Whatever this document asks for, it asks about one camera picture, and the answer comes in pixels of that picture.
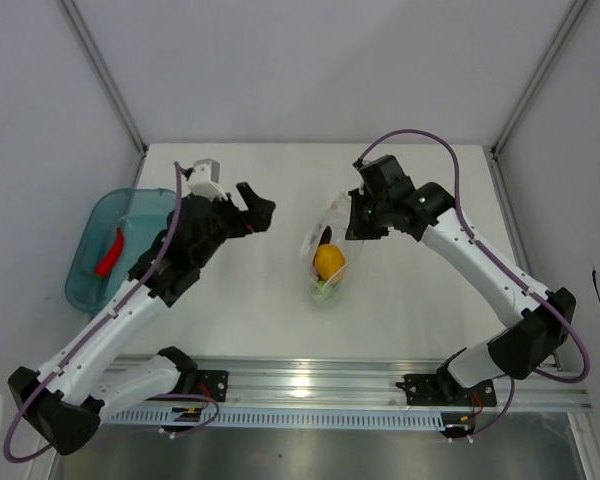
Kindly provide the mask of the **red chili pepper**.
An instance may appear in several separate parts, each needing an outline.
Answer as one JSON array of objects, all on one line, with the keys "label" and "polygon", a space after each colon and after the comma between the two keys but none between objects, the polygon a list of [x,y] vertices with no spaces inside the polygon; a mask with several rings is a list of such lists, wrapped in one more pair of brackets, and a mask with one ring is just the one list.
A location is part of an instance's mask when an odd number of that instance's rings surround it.
[{"label": "red chili pepper", "polygon": [[116,236],[114,239],[114,243],[109,248],[104,257],[97,264],[94,273],[100,277],[104,278],[108,276],[116,266],[122,251],[124,249],[125,239],[123,231],[120,227],[116,228]]}]

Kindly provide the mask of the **yellow lemon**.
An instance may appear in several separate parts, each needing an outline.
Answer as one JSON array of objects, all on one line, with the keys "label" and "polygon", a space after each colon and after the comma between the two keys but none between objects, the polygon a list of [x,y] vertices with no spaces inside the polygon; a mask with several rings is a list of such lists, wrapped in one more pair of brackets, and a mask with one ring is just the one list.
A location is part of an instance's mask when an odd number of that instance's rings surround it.
[{"label": "yellow lemon", "polygon": [[329,243],[318,246],[313,266],[322,281],[329,281],[345,264],[346,258],[336,245]]}]

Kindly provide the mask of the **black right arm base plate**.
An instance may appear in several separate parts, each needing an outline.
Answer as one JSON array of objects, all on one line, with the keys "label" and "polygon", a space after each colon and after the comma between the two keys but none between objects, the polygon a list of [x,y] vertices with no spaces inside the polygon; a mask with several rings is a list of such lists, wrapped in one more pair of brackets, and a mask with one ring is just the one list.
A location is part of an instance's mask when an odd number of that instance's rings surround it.
[{"label": "black right arm base plate", "polygon": [[473,387],[460,386],[451,377],[437,374],[405,374],[395,383],[403,391],[409,406],[495,407],[497,397],[492,380]]}]

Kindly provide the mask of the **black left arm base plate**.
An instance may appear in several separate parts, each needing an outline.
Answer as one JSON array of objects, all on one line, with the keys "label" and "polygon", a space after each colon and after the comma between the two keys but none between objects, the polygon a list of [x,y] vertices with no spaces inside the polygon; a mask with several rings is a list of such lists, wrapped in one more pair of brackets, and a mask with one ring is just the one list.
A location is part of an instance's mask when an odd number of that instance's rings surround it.
[{"label": "black left arm base plate", "polygon": [[224,402],[228,386],[228,371],[203,369],[182,374],[168,394],[196,394],[212,398],[217,402]]}]

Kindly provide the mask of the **clear dotted zip top bag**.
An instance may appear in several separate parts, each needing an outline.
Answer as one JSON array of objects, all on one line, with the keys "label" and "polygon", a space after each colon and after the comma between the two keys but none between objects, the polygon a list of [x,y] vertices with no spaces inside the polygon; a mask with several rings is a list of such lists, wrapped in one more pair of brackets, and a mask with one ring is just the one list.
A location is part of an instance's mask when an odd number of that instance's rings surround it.
[{"label": "clear dotted zip top bag", "polygon": [[300,263],[311,300],[319,306],[334,303],[347,286],[364,247],[346,236],[351,198],[340,191],[305,236]]}]

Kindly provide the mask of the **purple eggplant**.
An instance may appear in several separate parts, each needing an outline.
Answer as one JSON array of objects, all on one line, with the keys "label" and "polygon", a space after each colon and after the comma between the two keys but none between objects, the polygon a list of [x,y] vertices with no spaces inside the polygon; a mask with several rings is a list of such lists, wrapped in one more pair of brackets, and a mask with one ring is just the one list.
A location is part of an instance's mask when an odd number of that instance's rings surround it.
[{"label": "purple eggplant", "polygon": [[332,239],[332,229],[330,225],[326,225],[321,233],[319,244],[329,244]]}]

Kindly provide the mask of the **light green pepper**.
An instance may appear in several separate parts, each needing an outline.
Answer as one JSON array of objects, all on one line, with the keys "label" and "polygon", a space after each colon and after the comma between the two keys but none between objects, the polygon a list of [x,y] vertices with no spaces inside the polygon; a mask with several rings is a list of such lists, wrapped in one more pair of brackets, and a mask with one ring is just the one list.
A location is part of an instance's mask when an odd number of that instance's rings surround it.
[{"label": "light green pepper", "polygon": [[310,287],[311,298],[318,304],[324,304],[334,299],[339,286],[322,280],[314,281]]}]

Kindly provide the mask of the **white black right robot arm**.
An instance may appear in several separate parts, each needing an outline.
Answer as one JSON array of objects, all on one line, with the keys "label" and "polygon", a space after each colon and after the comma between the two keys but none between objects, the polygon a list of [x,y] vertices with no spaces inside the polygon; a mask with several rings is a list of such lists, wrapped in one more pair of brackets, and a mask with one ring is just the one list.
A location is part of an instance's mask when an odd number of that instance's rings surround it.
[{"label": "white black right robot arm", "polygon": [[357,160],[361,186],[350,191],[349,240],[379,240],[396,230],[451,264],[495,312],[503,330],[450,357],[438,370],[438,395],[459,403],[484,380],[523,380],[567,339],[576,301],[552,291],[491,251],[475,227],[459,216],[456,199],[441,185],[415,187],[398,160]]}]

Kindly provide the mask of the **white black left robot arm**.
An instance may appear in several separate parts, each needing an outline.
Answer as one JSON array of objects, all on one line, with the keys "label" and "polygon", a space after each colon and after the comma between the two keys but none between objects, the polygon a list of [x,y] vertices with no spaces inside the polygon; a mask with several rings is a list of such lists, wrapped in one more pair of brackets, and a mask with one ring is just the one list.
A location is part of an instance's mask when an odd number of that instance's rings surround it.
[{"label": "white black left robot arm", "polygon": [[201,384],[197,363],[176,347],[159,350],[143,364],[108,380],[103,374],[122,348],[169,310],[200,278],[222,244],[269,229],[276,209],[246,182],[237,190],[245,209],[229,195],[178,197],[166,227],[130,269],[104,309],[54,357],[36,369],[21,366],[8,379],[18,413],[7,430],[5,458],[20,462],[11,440],[26,421],[49,448],[70,455],[101,424],[147,400],[183,400],[216,406]]}]

